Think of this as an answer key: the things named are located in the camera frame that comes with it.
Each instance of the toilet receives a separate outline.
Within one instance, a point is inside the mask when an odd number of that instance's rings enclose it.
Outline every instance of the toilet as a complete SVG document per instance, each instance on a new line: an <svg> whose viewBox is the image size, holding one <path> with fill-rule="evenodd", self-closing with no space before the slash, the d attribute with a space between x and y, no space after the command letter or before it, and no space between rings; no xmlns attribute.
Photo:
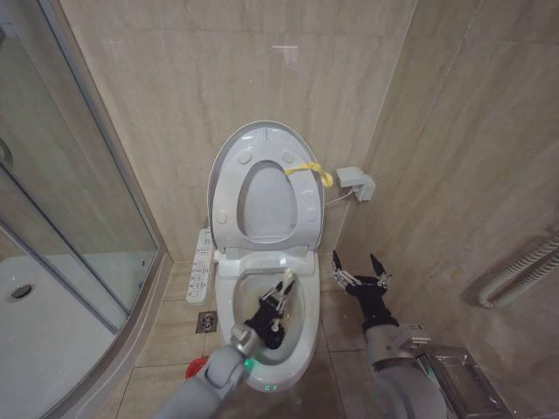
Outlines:
<svg viewBox="0 0 559 419"><path fill-rule="evenodd" d="M320 290L316 254L324 189L310 169L308 145L289 127L259 121L241 127L219 151L208 185L208 217L216 248L215 293L221 338L258 310L258 296L287 268L295 285L277 349L260 345L246 363L248 384L259 391L290 388L314 353ZM298 168L286 174L286 170Z"/></svg>

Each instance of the white power cord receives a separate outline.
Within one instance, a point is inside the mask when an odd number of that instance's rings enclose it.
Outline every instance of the white power cord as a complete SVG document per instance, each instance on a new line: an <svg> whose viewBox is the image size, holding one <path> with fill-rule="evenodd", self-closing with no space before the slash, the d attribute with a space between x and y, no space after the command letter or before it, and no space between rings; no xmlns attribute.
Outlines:
<svg viewBox="0 0 559 419"><path fill-rule="evenodd" d="M327 207L328 205L330 205L332 203L337 203L338 201L341 201L342 199L346 199L351 194L353 194L353 188L346 195L340 196L339 198L335 198L332 201L328 201L327 203L324 203L324 206Z"/></svg>

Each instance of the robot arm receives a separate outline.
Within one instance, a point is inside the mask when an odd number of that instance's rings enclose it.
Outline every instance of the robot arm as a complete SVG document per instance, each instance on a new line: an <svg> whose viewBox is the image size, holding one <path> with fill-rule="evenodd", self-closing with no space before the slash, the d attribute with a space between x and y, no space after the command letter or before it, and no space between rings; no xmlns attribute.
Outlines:
<svg viewBox="0 0 559 419"><path fill-rule="evenodd" d="M285 331L279 322L293 283L293 272L288 269L283 281L259 297L259 309L254 316L232 328L231 343L216 349L204 367L159 409L155 419L214 417L245 378L245 360L252 356L258 343L271 349L281 345Z"/></svg>
<svg viewBox="0 0 559 419"><path fill-rule="evenodd" d="M375 277L353 276L334 252L332 278L356 297L365 321L367 355L374 368L373 400L389 419L445 419L445 399L418 367L413 351L428 343L420 325L399 325L383 302L390 275L372 254Z"/></svg>
<svg viewBox="0 0 559 419"><path fill-rule="evenodd" d="M155 415L156 419L207 419L231 395L245 376L258 335L246 325L235 325L229 345L216 349L204 367L186 380Z"/></svg>

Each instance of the yellow zip tie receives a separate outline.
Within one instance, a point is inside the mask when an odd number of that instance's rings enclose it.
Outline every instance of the yellow zip tie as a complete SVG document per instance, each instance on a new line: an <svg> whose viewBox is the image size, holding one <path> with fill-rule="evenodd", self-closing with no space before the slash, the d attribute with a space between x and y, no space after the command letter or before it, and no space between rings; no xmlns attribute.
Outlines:
<svg viewBox="0 0 559 419"><path fill-rule="evenodd" d="M307 164L301 164L296 168L286 168L284 173L286 176L292 175L294 172L298 172L300 170L313 170L314 172L318 173L321 176L322 186L324 188L329 188L334 184L334 178L328 172L322 170L320 163L316 163L314 161L310 161Z"/></svg>

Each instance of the toilet lid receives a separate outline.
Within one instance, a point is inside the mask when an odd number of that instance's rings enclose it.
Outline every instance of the toilet lid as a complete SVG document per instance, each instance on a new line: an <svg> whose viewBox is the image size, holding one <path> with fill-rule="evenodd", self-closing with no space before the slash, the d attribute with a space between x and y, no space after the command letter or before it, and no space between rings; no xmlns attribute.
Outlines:
<svg viewBox="0 0 559 419"><path fill-rule="evenodd" d="M308 145L278 122L253 122L233 134L217 154L208 185L217 248L315 249L323 218L320 178L311 170L284 173L310 161Z"/></svg>

